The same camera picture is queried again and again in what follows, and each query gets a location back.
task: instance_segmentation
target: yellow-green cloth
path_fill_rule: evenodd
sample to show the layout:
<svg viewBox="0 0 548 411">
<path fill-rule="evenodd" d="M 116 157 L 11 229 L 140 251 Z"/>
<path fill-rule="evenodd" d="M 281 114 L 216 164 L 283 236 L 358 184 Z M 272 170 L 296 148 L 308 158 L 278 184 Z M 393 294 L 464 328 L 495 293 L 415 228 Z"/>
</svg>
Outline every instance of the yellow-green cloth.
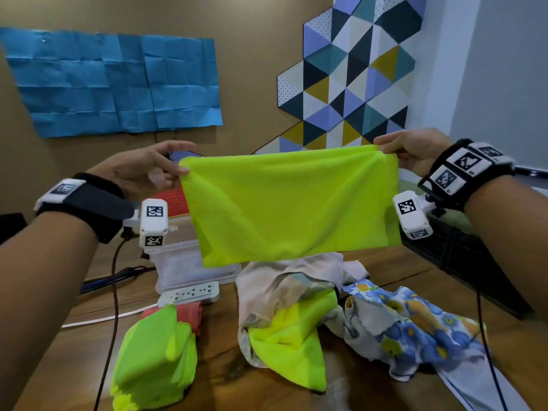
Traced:
<svg viewBox="0 0 548 411">
<path fill-rule="evenodd" d="M 319 321 L 337 306 L 333 289 L 278 310 L 266 328 L 249 328 L 249 342 L 270 369 L 298 385 L 325 392 L 327 380 Z"/>
<path fill-rule="evenodd" d="M 397 158 L 376 146 L 188 157 L 204 266 L 398 245 Z"/>
<path fill-rule="evenodd" d="M 194 380 L 196 338 L 188 323 L 177 322 L 168 304 L 134 324 L 124 336 L 112 374 L 114 411 L 163 407 L 183 398 Z"/>
</svg>

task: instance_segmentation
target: wooden table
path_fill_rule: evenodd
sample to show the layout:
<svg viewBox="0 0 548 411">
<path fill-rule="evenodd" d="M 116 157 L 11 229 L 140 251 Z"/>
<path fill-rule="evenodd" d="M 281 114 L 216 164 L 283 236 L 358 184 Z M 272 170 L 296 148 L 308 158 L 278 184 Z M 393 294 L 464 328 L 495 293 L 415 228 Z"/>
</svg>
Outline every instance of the wooden table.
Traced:
<svg viewBox="0 0 548 411">
<path fill-rule="evenodd" d="M 119 267 L 138 265 L 142 260 L 131 242 L 120 256 Z M 353 251 L 345 260 L 359 260 L 371 280 L 394 291 L 407 286 L 451 313 L 477 319 L 476 296 L 452 277 L 405 247 Z M 107 274 L 105 266 L 92 274 Z M 138 309 L 157 301 L 156 273 L 140 276 L 120 285 L 120 312 Z M 169 410 L 463 410 L 436 374 L 417 373 L 407 383 L 388 375 L 380 362 L 361 358 L 344 341 L 324 328 L 319 329 L 327 369 L 328 389 L 323 395 L 284 380 L 269 369 L 247 364 L 236 338 L 238 301 L 234 283 L 221 286 L 220 300 L 204 306 L 202 335 L 198 341 L 196 378 L 188 396 Z M 110 290 L 78 299 L 67 323 L 113 314 Z M 505 374 L 533 411 L 548 404 L 548 337 L 532 330 L 494 304 L 483 300 L 483 317 L 488 326 L 489 345 L 496 366 Z M 122 336 L 139 315 L 120 318 L 106 387 Z M 16 406 L 23 410 L 90 411 L 99 386 L 112 321 L 60 331 L 34 373 Z M 102 393 L 101 410 L 110 410 L 108 388 Z"/>
</svg>

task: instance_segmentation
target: hand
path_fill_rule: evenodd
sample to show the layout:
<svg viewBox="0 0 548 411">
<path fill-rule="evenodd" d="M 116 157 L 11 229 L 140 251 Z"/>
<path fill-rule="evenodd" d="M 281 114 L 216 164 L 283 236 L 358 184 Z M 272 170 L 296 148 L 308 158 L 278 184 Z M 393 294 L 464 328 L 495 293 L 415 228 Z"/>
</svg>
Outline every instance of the hand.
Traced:
<svg viewBox="0 0 548 411">
<path fill-rule="evenodd" d="M 385 154 L 396 153 L 402 169 L 424 177 L 436 159 L 452 144 L 449 137 L 436 128 L 401 130 L 373 140 Z"/>
<path fill-rule="evenodd" d="M 155 193 L 181 187 L 179 176 L 189 169 L 165 158 L 162 154 L 193 150 L 196 144 L 189 141 L 162 141 L 145 148 L 124 151 L 107 158 L 88 170 L 116 183 L 127 200 L 143 200 Z"/>
</svg>

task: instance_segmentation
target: electrical socket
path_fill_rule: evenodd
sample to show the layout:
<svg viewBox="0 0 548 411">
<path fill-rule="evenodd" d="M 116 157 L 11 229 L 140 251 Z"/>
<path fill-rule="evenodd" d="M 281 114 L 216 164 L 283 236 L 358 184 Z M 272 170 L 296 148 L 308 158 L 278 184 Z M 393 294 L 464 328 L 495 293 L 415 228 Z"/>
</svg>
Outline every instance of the electrical socket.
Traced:
<svg viewBox="0 0 548 411">
<path fill-rule="evenodd" d="M 185 304 L 201 301 L 202 304 L 215 303 L 219 299 L 219 282 L 189 285 L 163 293 L 158 299 L 158 307 L 166 304 Z"/>
</svg>

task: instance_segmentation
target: white cable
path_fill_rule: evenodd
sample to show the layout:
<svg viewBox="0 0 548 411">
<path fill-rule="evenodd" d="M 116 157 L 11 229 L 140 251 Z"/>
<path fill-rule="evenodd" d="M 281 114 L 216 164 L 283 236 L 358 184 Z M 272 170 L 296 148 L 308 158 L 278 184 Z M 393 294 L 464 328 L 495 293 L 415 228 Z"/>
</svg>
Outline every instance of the white cable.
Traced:
<svg viewBox="0 0 548 411">
<path fill-rule="evenodd" d="M 126 316 L 131 316 L 131 315 L 136 315 L 137 313 L 141 313 L 147 309 L 151 309 L 153 307 L 158 307 L 158 304 L 151 304 L 149 306 L 146 306 L 146 307 L 143 307 L 141 309 L 137 309 L 137 310 L 134 310 L 134 311 L 128 311 L 127 313 L 122 313 L 121 315 L 118 315 L 118 317 L 126 317 Z M 77 323 L 69 323 L 67 325 L 62 325 L 61 326 L 61 329 L 65 329 L 67 327 L 75 327 L 75 326 L 85 326 L 85 325 L 92 325 L 93 323 L 100 323 L 100 322 L 106 322 L 108 320 L 114 320 L 114 316 L 109 316 L 109 317 L 103 317 L 103 318 L 100 318 L 100 319 L 94 319 L 94 320 L 87 320 L 85 322 L 77 322 Z"/>
</svg>

